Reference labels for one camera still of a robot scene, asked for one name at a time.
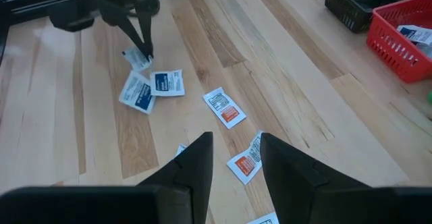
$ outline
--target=orange and white packet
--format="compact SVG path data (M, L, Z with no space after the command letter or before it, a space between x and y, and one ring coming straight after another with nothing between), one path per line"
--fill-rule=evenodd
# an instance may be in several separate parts
M262 131L259 131L258 134L256 134L247 150L227 162L228 167L244 185L257 174L258 170L263 165L260 154L262 133Z
M228 129L231 129L243 119L246 119L246 115L243 111L224 93L222 88L215 89L202 97Z

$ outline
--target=blue and white packet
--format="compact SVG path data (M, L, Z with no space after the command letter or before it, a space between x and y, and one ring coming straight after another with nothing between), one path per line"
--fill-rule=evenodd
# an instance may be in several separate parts
M182 153L188 146L180 144L177 148L177 152L175 153L175 156L178 156L180 153Z
M120 93L119 101L143 113L150 114L156 97L151 94L150 81L131 71Z
M415 25L401 25L398 26L398 31L425 53L426 56L432 58L432 29L421 28Z
M183 96L183 76L180 69L172 72L151 72L151 94L153 96Z
M149 57L150 60L146 59L138 47L126 49L121 53L125 59L129 61L132 70L135 72L141 72L151 66L152 58Z
M251 221L248 224L279 224L279 220L277 219L276 213L270 213L264 217Z

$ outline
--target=scattered packet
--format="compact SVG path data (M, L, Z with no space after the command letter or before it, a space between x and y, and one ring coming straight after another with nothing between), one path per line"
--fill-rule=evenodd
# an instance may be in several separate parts
M129 61L130 65L132 66L132 70L135 72L141 72L147 69L152 63L152 58L149 57L150 61L147 60L138 47L126 49L121 53L125 59Z
M119 101L143 113L150 114L155 104L150 81L138 72L131 71L120 93Z
M248 224L279 224L279 220L277 220L276 213L270 213L264 217L251 221Z
M224 93L222 88L215 89L202 97L228 129L231 129L246 118L243 111Z
M432 29L421 28L415 25L398 26L398 31L411 42L432 45Z
M182 71L152 72L150 74L151 94L153 96L183 96Z
M236 174L238 179L246 185L261 168L263 163L261 162L260 145L261 145L261 134L258 134L253 138L250 146L244 152L238 154L233 159L229 160L228 167Z
M187 146L180 144L177 148L177 153L175 154L175 156L178 156L180 153L182 153L184 151L184 149L186 149Z

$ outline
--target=item in basket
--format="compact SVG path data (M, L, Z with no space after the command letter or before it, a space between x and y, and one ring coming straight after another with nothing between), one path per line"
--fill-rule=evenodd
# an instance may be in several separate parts
M402 25L398 26L398 31L414 43L426 56L432 58L432 29Z
M415 25L398 26L398 31L411 42L432 45L432 29L421 28Z

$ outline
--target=orange label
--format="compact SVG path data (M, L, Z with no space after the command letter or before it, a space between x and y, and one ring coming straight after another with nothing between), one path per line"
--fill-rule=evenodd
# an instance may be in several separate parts
M236 161L236 165L246 176L249 176L250 172L255 168L254 162L247 157L240 157Z
M233 106L229 106L228 108L222 111L222 118L228 123L239 115L237 109Z

